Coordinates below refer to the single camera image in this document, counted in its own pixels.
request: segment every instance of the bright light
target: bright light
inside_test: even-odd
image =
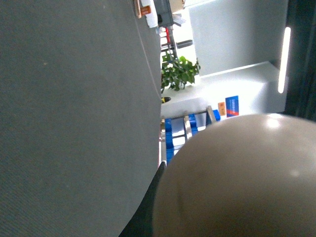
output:
[[[280,75],[278,78],[278,92],[279,93],[284,92],[288,50],[290,47],[290,36],[291,36],[291,28],[286,27],[285,32],[284,32],[284,39],[283,39]]]

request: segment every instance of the green leaves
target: green leaves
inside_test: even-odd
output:
[[[181,87],[185,88],[186,84],[195,83],[194,76],[199,73],[201,66],[197,62],[193,63],[187,60],[184,56],[179,59],[173,58],[168,52],[162,57],[161,69],[161,92],[164,88],[170,85],[170,89],[175,91],[180,90]]]

